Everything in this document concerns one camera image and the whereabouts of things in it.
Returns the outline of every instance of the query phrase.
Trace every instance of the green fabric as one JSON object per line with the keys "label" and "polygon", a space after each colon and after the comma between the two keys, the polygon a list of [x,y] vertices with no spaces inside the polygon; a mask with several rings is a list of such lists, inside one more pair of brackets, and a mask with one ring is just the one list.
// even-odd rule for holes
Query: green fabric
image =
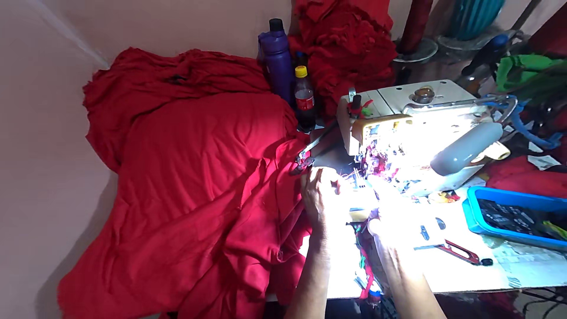
{"label": "green fabric", "polygon": [[562,60],[551,60],[535,54],[502,58],[496,72],[498,90],[500,92],[513,90],[538,75],[540,71],[561,62]]}
{"label": "green fabric", "polygon": [[567,61],[535,54],[505,57],[496,72],[498,91],[536,105],[567,88]]}

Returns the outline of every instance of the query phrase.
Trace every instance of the red cloth pile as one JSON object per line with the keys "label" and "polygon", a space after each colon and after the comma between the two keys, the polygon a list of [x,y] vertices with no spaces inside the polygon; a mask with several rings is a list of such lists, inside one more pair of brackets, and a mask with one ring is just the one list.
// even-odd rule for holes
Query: red cloth pile
{"label": "red cloth pile", "polygon": [[258,318],[272,269],[297,284],[308,223],[289,171],[308,139],[254,60],[130,48],[84,92],[119,187],[60,282],[64,318]]}
{"label": "red cloth pile", "polygon": [[485,170],[487,187],[541,196],[567,198],[567,174],[540,171],[520,156],[491,164]]}
{"label": "red cloth pile", "polygon": [[296,0],[301,36],[290,36],[292,51],[309,55],[308,72],[325,114],[334,117],[337,102],[348,94],[393,85],[390,62],[389,0]]}

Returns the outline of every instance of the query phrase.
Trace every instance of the sewing machine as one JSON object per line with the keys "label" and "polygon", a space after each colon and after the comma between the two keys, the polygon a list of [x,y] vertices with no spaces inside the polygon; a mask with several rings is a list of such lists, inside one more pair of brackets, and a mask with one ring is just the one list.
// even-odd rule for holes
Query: sewing machine
{"label": "sewing machine", "polygon": [[[405,196],[424,196],[457,189],[482,168],[477,162],[487,150],[448,176],[437,174],[430,163],[476,124],[492,123],[492,108],[484,102],[503,98],[507,96],[476,99],[447,79],[362,93],[351,89],[339,101],[337,122],[345,149],[361,163],[363,177],[378,175]],[[509,154],[502,145],[489,149],[497,153],[493,158]]]}

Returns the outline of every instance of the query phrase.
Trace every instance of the machine knob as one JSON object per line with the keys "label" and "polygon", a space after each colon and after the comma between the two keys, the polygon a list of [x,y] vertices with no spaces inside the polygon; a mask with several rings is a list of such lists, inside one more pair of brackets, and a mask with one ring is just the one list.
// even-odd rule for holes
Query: machine knob
{"label": "machine knob", "polygon": [[429,104],[433,102],[434,97],[435,92],[433,92],[433,89],[429,86],[424,86],[421,89],[416,90],[411,96],[412,101],[418,104]]}

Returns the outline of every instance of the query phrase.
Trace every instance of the coca-cola label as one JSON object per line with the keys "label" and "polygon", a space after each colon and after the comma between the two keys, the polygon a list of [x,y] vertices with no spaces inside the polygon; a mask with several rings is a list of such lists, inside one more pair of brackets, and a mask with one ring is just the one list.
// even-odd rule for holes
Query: coca-cola label
{"label": "coca-cola label", "polygon": [[308,99],[296,98],[295,101],[297,102],[297,108],[302,111],[310,110],[313,108],[313,106],[315,106],[315,101],[313,100],[313,97],[310,97]]}

